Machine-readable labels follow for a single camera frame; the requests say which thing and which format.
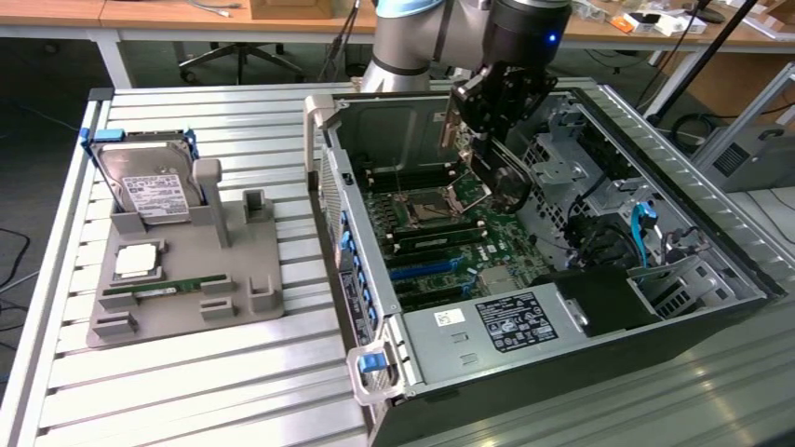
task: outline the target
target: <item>warning label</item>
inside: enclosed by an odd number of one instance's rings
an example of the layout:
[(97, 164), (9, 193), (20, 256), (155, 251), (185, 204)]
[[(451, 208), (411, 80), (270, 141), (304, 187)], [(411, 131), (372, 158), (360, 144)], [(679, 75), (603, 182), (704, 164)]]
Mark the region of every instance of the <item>warning label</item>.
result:
[(510, 352), (558, 338), (531, 291), (480, 303), (476, 308), (499, 352)]
[(124, 177), (121, 180), (141, 217), (188, 213), (188, 201), (177, 175)]

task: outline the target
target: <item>black pole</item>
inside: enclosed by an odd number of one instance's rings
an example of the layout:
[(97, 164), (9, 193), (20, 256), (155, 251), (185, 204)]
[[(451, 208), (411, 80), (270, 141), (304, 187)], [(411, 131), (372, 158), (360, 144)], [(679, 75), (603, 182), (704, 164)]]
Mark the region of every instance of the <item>black pole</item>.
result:
[(700, 56), (700, 58), (695, 62), (694, 68), (687, 73), (687, 75), (684, 75), (684, 79), (682, 79), (682, 82), (679, 82), (679, 85), (671, 92), (671, 96), (668, 97), (666, 102), (662, 104), (662, 107), (659, 108), (658, 112), (646, 118), (652, 126), (656, 126), (659, 124), (659, 122), (662, 121), (662, 118), (668, 113), (668, 110), (671, 110), (674, 103), (678, 101), (679, 97), (682, 96), (682, 93), (684, 93), (684, 90), (687, 90), (687, 87), (690, 87), (691, 83), (696, 79), (698, 74), (700, 73), (703, 68), (707, 66), (707, 62), (710, 62), (710, 59), (712, 58), (714, 54), (718, 52), (718, 50), (723, 46), (726, 39), (730, 37), (730, 34), (732, 33), (734, 29), (736, 28), (736, 25), (740, 24), (740, 22), (748, 15), (751, 9), (754, 8), (754, 5), (756, 5), (756, 0), (746, 0), (746, 3), (743, 3), (743, 6), (736, 10), (736, 13), (734, 14), (732, 19), (727, 22), (726, 26), (723, 27), (723, 30), (720, 30), (720, 34), (718, 35), (718, 37), (710, 44), (710, 47), (707, 47), (707, 51), (704, 51), (704, 54)]

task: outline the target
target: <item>gray parts holder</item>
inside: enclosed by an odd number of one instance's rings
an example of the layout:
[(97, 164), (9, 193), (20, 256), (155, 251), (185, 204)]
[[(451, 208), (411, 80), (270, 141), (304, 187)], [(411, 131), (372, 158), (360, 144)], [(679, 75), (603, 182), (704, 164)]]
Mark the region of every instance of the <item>gray parts holder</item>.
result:
[(89, 320), (91, 347), (131, 344), (284, 314), (274, 203), (262, 189), (222, 203), (216, 159), (193, 161), (207, 205), (189, 222), (145, 225), (111, 215)]

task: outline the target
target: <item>workbench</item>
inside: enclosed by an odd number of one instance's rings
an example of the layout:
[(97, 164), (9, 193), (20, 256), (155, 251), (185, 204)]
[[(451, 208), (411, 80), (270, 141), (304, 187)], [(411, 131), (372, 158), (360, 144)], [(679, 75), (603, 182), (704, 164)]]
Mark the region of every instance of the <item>workbench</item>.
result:
[[(352, 0), (335, 2), (335, 17), (328, 20), (252, 20), (250, 0), (240, 0), (239, 3), (243, 7), (230, 10), (232, 17), (226, 18), (192, 7), (185, 0), (4, 0), (0, 9), (0, 37), (92, 40), (97, 43), (113, 86), (131, 88), (135, 80), (124, 60), (124, 41), (328, 44), (342, 28)], [(619, 2), (595, 0), (594, 4), (610, 13), (615, 13), (620, 7)], [(711, 7), (727, 17), (735, 11), (730, 7)], [(372, 43), (375, 23), (375, 10), (367, 0), (362, 2), (352, 28), (352, 44)], [(704, 34), (686, 36), (679, 48), (686, 56), (680, 58), (676, 70), (670, 73), (668, 81), (651, 102), (647, 113), (658, 111), (722, 28), (723, 25), (711, 24)], [(672, 49), (676, 41), (678, 36), (624, 34), (608, 23), (572, 16), (560, 47), (662, 52)], [(768, 39), (748, 25), (740, 24), (720, 51), (755, 55), (795, 54), (795, 46), (790, 42)], [(659, 56), (654, 58), (654, 63), (658, 61)], [(735, 108), (742, 110), (743, 106), (744, 103)]]
[[(586, 79), (560, 86), (595, 88)], [(0, 445), (366, 445), (302, 153), (303, 98), (347, 91), (348, 84), (307, 84), (92, 92), (84, 128), (195, 129), (200, 155), (222, 161), (223, 199), (262, 187), (275, 200), (287, 316), (87, 347), (111, 195), (76, 144), (0, 409)], [(723, 447), (779, 436), (795, 420), (794, 320), (786, 298), (676, 359), (412, 446)]]

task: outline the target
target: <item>gray carpet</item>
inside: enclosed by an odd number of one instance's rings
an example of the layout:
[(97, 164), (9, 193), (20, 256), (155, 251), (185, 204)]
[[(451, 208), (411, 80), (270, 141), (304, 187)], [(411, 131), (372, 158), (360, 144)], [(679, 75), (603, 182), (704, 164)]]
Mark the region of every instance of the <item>gray carpet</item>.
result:
[[(75, 147), (84, 98), (95, 87), (111, 87), (101, 58), (95, 45), (85, 41), (60, 41), (60, 51), (44, 51), (44, 41), (0, 39), (0, 227), (21, 231), (31, 238), (31, 246), (20, 263), (16, 277), (39, 269), (49, 236), (52, 219), (63, 190), (63, 180)], [(320, 70), (324, 46), (287, 45), (287, 58), (315, 80)], [(163, 42), (135, 42), (124, 46), (129, 66), (140, 87), (184, 87), (175, 66), (172, 45)], [(188, 43), (188, 53), (208, 51), (208, 44)], [(367, 63), (371, 49), (356, 46), (348, 52), (350, 62)], [(603, 63), (630, 65), (636, 59), (612, 52), (596, 54)], [(635, 102), (656, 69), (646, 63), (635, 64), (614, 74), (583, 50), (562, 50), (552, 65), (556, 75), (591, 76), (610, 84)], [(193, 70), (201, 85), (228, 85), (235, 82), (236, 60), (228, 57)], [(434, 73), (443, 75), (443, 67)], [(246, 66), (247, 84), (292, 82), (294, 77), (264, 61), (250, 60)], [(56, 123), (32, 111), (63, 121)], [(703, 106), (690, 97), (682, 98), (666, 122)], [(9, 273), (23, 239), (0, 232), (0, 281)], [(35, 280), (12, 289), (3, 296), (19, 305), (27, 305)], [(16, 346), (21, 330), (3, 331), (21, 324), (25, 313), (7, 309), (0, 315), (0, 342)], [(0, 381), (11, 370), (13, 351), (0, 346)]]

